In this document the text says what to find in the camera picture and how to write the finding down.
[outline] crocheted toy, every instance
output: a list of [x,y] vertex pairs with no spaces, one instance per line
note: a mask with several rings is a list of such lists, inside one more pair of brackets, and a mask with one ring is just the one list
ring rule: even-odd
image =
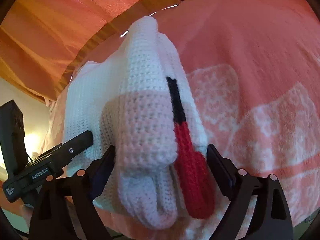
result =
[[63,141],[85,130],[94,144],[67,166],[68,175],[116,146],[96,206],[155,229],[184,214],[177,206],[194,218],[213,213],[207,137],[177,50],[154,18],[133,23],[115,53],[101,64],[87,62],[71,82]]

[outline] screw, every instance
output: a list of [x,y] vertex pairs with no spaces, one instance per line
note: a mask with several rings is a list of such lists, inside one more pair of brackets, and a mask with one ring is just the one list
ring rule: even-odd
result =
[[46,178],[46,181],[51,181],[53,180],[53,176],[52,175],[49,175],[47,178]]
[[244,169],[239,169],[238,173],[239,173],[241,176],[247,175],[247,171],[244,170]]
[[77,175],[78,175],[79,177],[83,176],[84,174],[85,174],[85,170],[79,170],[79,171],[77,171]]
[[276,181],[278,179],[277,176],[274,174],[270,174],[269,177],[270,177],[270,179],[272,179],[274,181]]

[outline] black cable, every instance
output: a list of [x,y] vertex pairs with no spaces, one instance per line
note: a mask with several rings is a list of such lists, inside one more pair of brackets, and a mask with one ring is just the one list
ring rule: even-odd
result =
[[23,236],[23,237],[29,238],[29,234],[28,234],[28,233],[22,232],[22,231],[20,231],[20,230],[19,230],[19,229],[17,229],[17,228],[14,228],[14,230],[16,230],[16,231],[17,231],[17,233],[18,233],[20,236]]

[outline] pink sheet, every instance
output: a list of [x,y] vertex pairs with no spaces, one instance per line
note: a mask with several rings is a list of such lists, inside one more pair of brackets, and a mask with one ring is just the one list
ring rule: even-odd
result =
[[[320,206],[320,23],[307,2],[186,0],[153,17],[179,52],[209,142],[238,168],[276,174],[300,223]],[[110,37],[83,63],[104,61],[122,40]],[[43,150],[61,142],[67,89],[52,106]],[[229,203],[218,188],[212,197],[211,218],[181,218],[161,231],[98,212],[134,239],[208,239]]]

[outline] black device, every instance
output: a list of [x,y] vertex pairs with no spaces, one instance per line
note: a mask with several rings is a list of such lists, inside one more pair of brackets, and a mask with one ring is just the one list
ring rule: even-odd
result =
[[[33,211],[29,240],[58,240],[77,237],[67,208],[65,196],[72,196],[76,214],[88,240],[106,239],[111,236],[97,214],[92,201],[99,196],[113,170],[116,149],[110,146],[101,159],[94,160],[87,170],[78,170],[67,178],[46,180],[40,190]],[[223,195],[231,201],[210,240],[234,240],[243,223],[252,195],[257,203],[248,232],[243,240],[292,240],[293,228],[290,212],[278,178],[251,176],[244,169],[237,169],[231,160],[220,156],[213,145],[207,149],[207,164]],[[300,239],[318,239],[317,216]],[[22,240],[0,209],[0,237],[5,240]]]
[[24,144],[22,112],[13,100],[0,107],[0,144],[8,179],[3,183],[9,202],[21,198],[24,203],[36,205],[38,191],[48,175],[63,174],[63,167],[72,158],[93,145],[90,131],[85,131],[64,144],[41,154],[30,163]]

